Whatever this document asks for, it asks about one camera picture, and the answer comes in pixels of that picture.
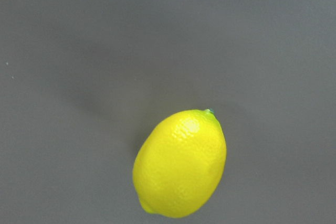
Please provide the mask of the yellow lemon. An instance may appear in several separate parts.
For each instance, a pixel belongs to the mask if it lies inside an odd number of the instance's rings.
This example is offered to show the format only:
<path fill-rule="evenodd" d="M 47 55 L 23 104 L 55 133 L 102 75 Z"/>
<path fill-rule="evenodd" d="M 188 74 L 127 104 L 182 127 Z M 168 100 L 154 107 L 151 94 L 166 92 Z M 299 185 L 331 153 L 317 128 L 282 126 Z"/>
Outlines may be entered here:
<path fill-rule="evenodd" d="M 213 110 L 186 110 L 161 121 L 141 146 L 132 179 L 150 214 L 183 218 L 216 190 L 226 162 L 226 142 Z"/>

